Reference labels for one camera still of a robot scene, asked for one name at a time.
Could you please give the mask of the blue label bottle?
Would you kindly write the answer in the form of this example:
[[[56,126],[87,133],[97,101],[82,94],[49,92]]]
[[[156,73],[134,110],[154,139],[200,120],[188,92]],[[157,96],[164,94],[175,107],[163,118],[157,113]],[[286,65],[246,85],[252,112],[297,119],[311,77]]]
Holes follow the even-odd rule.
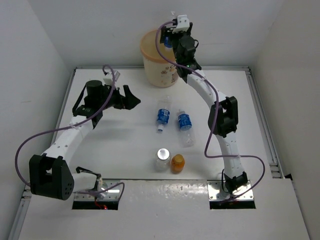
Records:
[[[157,132],[162,133],[169,123],[171,115],[172,99],[169,95],[165,95],[158,101],[156,113]]]
[[[178,15],[177,15],[177,12],[174,11],[174,10],[172,10],[172,11],[170,12],[170,14],[167,15],[166,20],[167,20],[167,21],[172,21],[173,19],[176,19],[177,16],[178,16]],[[169,43],[169,38],[168,38],[167,36],[166,36],[165,39],[164,39],[163,45],[164,45],[164,49],[165,49],[167,52],[172,49],[172,45]]]
[[[190,116],[183,110],[177,112],[179,139],[184,148],[192,147],[195,144],[193,124]]]

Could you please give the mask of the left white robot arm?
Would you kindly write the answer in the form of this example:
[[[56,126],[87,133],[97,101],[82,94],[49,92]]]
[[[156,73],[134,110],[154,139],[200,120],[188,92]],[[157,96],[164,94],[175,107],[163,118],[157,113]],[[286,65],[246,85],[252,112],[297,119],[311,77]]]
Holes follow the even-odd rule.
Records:
[[[141,103],[128,85],[124,95],[111,84],[100,80],[86,82],[72,108],[68,127],[41,155],[29,160],[31,193],[38,196],[67,200],[72,193],[99,195],[103,190],[101,174],[78,166],[74,173],[69,165],[83,139],[96,128],[108,108],[131,110]]]

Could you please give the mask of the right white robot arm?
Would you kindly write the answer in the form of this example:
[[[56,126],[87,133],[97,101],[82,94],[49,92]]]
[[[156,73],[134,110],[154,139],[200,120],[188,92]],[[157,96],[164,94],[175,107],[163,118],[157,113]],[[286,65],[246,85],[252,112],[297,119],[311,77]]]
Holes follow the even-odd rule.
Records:
[[[195,59],[198,41],[191,36],[192,23],[178,27],[177,20],[162,24],[156,32],[155,45],[169,44],[174,60],[163,59],[176,67],[178,76],[192,87],[209,107],[208,127],[210,136],[218,140],[223,159],[224,191],[233,194],[248,182],[247,173],[241,163],[236,131],[239,123],[238,101],[218,91],[207,80],[202,67]]]

